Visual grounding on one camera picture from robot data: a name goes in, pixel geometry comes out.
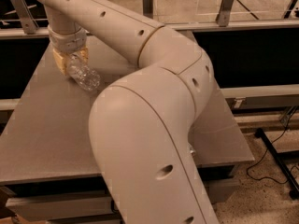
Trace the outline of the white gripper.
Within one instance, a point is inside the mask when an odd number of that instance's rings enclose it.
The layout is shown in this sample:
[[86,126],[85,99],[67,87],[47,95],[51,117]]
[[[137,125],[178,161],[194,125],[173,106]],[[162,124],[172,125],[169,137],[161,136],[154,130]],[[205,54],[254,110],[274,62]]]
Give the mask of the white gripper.
[[86,45],[87,35],[86,31],[80,28],[78,31],[70,35],[61,35],[54,32],[50,26],[48,26],[50,42],[52,43],[53,58],[54,61],[64,75],[68,75],[67,67],[70,62],[70,55],[67,53],[73,53],[78,51],[79,56],[82,60],[87,63],[89,60],[89,51]]

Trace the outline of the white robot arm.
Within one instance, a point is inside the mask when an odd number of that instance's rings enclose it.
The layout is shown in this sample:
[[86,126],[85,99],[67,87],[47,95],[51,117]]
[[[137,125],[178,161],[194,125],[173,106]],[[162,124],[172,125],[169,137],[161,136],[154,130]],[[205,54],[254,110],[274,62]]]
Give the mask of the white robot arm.
[[107,0],[37,0],[136,66],[105,88],[89,117],[94,158],[125,224],[219,224],[188,134],[214,86],[189,38]]

